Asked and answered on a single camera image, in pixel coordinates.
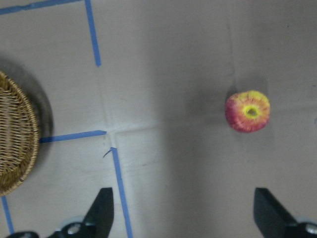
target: wicker basket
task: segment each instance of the wicker basket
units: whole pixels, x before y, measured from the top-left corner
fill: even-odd
[[[22,89],[0,71],[0,196],[21,185],[39,150],[39,127]]]

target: basket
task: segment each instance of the basket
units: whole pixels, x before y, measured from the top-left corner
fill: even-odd
[[[0,71],[0,196],[20,186],[39,151],[39,126],[21,88]]]

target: brown basket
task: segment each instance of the brown basket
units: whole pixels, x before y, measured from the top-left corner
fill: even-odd
[[[0,71],[0,196],[21,185],[39,150],[39,126],[22,89]]]

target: cardboard surface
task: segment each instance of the cardboard surface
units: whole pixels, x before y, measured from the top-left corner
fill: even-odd
[[[83,1],[0,16],[2,57],[43,87],[53,135],[107,131],[44,146],[7,196],[16,231],[48,236],[112,186],[110,237],[127,237],[113,161],[102,159],[111,146],[136,238],[260,238],[257,186],[294,216],[317,219],[316,1],[91,3],[100,67]],[[224,102],[249,89],[267,94],[271,118],[240,134],[227,125]]]

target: blue tape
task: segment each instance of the blue tape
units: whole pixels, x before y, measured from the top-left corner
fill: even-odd
[[[70,2],[76,2],[76,1],[82,1],[82,0],[46,0],[46,1],[31,3],[29,5],[24,5],[24,6],[10,6],[10,7],[1,8],[0,15],[15,13],[19,11],[32,10],[32,9],[37,9],[37,8],[42,8],[47,6],[65,4]]]
[[[95,62],[96,62],[96,65],[99,67],[101,65],[101,59],[100,59],[100,53],[99,53],[99,46],[98,46],[98,40],[97,40],[97,34],[96,34],[96,28],[95,28],[93,9],[91,7],[90,0],[85,0],[85,5],[86,5],[88,25],[90,30],[91,43],[93,45],[93,50],[95,55]]]
[[[106,131],[94,130],[94,131],[87,131],[87,132],[68,134],[68,135],[44,137],[40,139],[40,143],[48,143],[48,142],[55,142],[55,141],[62,141],[62,140],[73,140],[73,139],[79,139],[79,138],[97,136],[97,135],[106,135],[106,134],[107,134]]]
[[[125,220],[125,227],[127,229],[128,238],[133,238],[129,210],[128,210],[127,201],[126,201],[125,193],[124,193],[118,150],[116,148],[111,147],[110,150],[104,156],[106,156],[110,152],[112,152],[115,173],[117,175],[117,182],[118,182],[122,210],[123,210],[123,215],[124,215],[124,220]]]
[[[3,205],[3,209],[4,209],[4,213],[5,213],[6,222],[8,224],[9,232],[10,232],[10,234],[13,234],[14,229],[13,229],[13,224],[12,224],[12,219],[11,219],[11,215],[10,215],[10,211],[9,211],[8,202],[6,201],[5,196],[2,196],[1,200],[2,200],[2,205]]]

